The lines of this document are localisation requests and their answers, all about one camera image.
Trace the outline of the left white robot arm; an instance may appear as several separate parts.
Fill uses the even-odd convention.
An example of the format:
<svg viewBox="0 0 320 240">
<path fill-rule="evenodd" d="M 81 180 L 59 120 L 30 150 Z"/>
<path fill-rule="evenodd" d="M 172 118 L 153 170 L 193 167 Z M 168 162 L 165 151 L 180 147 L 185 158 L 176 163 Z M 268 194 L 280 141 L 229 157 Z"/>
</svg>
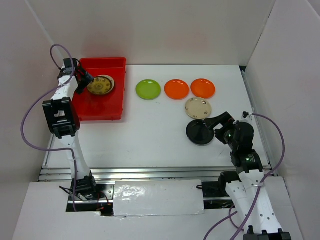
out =
<svg viewBox="0 0 320 240">
<path fill-rule="evenodd" d="M 79 60 L 65 58 L 58 75 L 58 89 L 50 100 L 42 103 L 50 132 L 66 148 L 71 170 L 70 193 L 75 198 L 92 200 L 99 187 L 88 167 L 79 141 L 80 118 L 73 104 L 74 94 L 81 94 L 93 77 Z"/>
</svg>

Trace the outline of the brown yellow patterned plate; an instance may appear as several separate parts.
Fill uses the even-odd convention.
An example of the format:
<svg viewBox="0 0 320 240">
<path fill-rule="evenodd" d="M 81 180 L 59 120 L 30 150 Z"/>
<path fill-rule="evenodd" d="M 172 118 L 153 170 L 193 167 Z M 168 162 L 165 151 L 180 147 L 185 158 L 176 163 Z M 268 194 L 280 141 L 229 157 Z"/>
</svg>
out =
<svg viewBox="0 0 320 240">
<path fill-rule="evenodd" d="M 100 75 L 94 78 L 86 88 L 93 95 L 106 95 L 110 89 L 111 83 L 107 78 L 101 77 Z"/>
</svg>

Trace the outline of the black plate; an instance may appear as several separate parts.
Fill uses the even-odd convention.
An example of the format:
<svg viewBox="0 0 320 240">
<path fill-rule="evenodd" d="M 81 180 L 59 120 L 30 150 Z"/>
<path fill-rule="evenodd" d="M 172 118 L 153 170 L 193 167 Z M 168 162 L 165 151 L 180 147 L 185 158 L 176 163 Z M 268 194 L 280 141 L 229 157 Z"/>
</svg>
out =
<svg viewBox="0 0 320 240">
<path fill-rule="evenodd" d="M 188 139 L 199 146 L 208 145 L 214 139 L 214 131 L 202 119 L 192 120 L 186 127 Z"/>
</svg>

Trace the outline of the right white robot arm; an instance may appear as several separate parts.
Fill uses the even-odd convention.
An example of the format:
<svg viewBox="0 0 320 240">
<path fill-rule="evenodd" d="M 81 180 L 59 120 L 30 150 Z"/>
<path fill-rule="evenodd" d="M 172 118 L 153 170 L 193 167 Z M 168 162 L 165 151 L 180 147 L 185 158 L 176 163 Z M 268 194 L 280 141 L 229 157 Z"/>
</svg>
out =
<svg viewBox="0 0 320 240">
<path fill-rule="evenodd" d="M 254 150 L 254 127 L 247 121 L 236 121 L 228 112 L 204 120 L 214 136 L 231 149 L 234 171 L 220 174 L 218 191 L 230 196 L 242 223 L 231 239 L 244 231 L 244 240 L 290 240 L 272 207 L 265 180 L 273 172 L 265 172 L 260 156 Z"/>
</svg>

